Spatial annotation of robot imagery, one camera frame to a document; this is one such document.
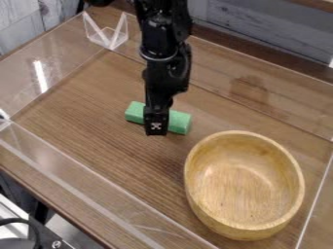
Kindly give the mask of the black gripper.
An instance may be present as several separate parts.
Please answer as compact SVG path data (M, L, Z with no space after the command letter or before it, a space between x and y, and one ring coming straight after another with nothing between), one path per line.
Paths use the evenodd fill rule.
M189 89L193 62L192 46L180 45L174 55L164 57L158 57L157 53L141 47L141 56L148 62L142 73L146 91L145 130L148 135L166 135L168 109L173 105L173 98Z

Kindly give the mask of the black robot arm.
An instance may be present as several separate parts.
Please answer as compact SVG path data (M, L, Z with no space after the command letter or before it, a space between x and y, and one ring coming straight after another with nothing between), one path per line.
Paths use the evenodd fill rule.
M128 0L136 10L142 33L140 54L146 104L148 135L166 135L174 97L189 90L193 53L187 42L193 20L188 0Z

